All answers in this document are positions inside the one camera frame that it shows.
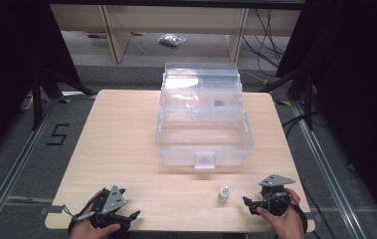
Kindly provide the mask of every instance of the clear plastic container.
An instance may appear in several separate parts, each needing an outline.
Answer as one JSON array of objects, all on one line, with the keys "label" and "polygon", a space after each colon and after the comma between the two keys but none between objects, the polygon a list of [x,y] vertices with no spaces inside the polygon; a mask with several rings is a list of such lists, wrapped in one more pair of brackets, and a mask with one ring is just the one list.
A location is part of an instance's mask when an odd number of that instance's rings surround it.
[{"label": "clear plastic container", "polygon": [[254,146],[234,64],[166,64],[156,146],[166,165],[240,165]]}]

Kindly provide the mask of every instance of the small bottle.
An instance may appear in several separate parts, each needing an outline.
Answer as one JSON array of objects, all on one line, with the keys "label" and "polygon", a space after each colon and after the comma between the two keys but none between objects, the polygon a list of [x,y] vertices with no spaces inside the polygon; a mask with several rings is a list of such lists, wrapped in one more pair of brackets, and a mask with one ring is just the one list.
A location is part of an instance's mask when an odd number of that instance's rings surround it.
[{"label": "small bottle", "polygon": [[220,189],[217,199],[219,200],[220,203],[226,203],[228,201],[229,194],[230,194],[229,187],[224,186]]}]

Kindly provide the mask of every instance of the human hand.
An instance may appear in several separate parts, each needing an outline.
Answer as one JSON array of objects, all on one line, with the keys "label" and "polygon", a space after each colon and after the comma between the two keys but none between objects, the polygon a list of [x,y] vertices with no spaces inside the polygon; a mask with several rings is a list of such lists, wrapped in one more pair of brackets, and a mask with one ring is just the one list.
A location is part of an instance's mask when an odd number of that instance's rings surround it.
[{"label": "human hand", "polygon": [[[89,213],[92,211],[93,204],[91,204],[87,210],[84,212],[84,214]],[[100,239],[114,231],[119,230],[120,225],[119,224],[111,224],[109,226],[106,226],[101,229],[96,229],[92,226],[89,219],[86,219],[82,222],[78,222],[75,224],[73,230],[70,234],[70,239]]]},{"label": "human hand", "polygon": [[[292,198],[290,203],[299,204],[299,196],[290,188],[286,188],[285,190]],[[280,217],[273,216],[268,210],[262,207],[258,207],[257,212],[272,224],[269,227],[269,231],[275,232],[281,239],[304,238],[302,221],[291,206],[288,206],[286,212]]]}]

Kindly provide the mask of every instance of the wooden table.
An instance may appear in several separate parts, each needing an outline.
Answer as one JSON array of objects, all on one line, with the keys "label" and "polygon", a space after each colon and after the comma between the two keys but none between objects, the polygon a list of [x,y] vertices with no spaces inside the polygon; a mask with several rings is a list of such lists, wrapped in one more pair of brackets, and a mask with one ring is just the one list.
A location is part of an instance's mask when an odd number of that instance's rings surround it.
[{"label": "wooden table", "polygon": [[[158,91],[101,91],[83,129],[53,205],[78,213],[99,190],[116,184],[126,191],[117,214],[141,210],[133,231],[262,232],[269,224],[252,216],[243,196],[261,200],[259,181],[271,173],[293,178],[288,187],[309,212],[272,97],[244,93],[255,147],[241,166],[195,169],[165,166],[154,144],[160,110]],[[217,196],[228,185],[226,204]],[[68,228],[71,217],[50,213],[46,226]],[[308,231],[314,229],[308,220]]]}]

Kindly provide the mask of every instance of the metal rod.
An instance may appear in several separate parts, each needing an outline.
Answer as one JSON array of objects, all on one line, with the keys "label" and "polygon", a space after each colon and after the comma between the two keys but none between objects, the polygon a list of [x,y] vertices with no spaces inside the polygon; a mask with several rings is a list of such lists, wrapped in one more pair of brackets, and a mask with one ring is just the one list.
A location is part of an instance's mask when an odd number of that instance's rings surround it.
[{"label": "metal rod", "polygon": [[17,182],[21,172],[23,171],[28,158],[33,151],[43,129],[46,125],[46,122],[58,104],[58,101],[50,101],[47,103],[47,107],[45,109],[45,116],[39,126],[32,130],[30,136],[27,138],[26,143],[24,144],[23,148],[21,149],[17,159],[15,160],[14,164],[12,165],[11,169],[9,170],[7,176],[5,177],[2,185],[0,186],[0,212],[2,211],[5,202],[8,199],[9,194],[11,193],[15,183]]},{"label": "metal rod", "polygon": [[[302,109],[298,102],[293,102],[292,108],[297,117],[303,115]],[[314,155],[315,161],[317,162],[318,167],[321,170],[328,189],[330,190],[331,196],[333,197],[333,200],[336,203],[337,208],[339,209],[340,215],[342,216],[351,237],[368,238],[361,226],[361,223],[359,222],[357,215],[355,214],[352,206],[346,198],[339,184],[339,181],[334,175],[330,163],[327,161],[327,158],[325,157],[314,132],[308,129],[306,123],[303,120],[300,121],[300,128],[305,135],[306,141],[308,142],[308,145]]]}]

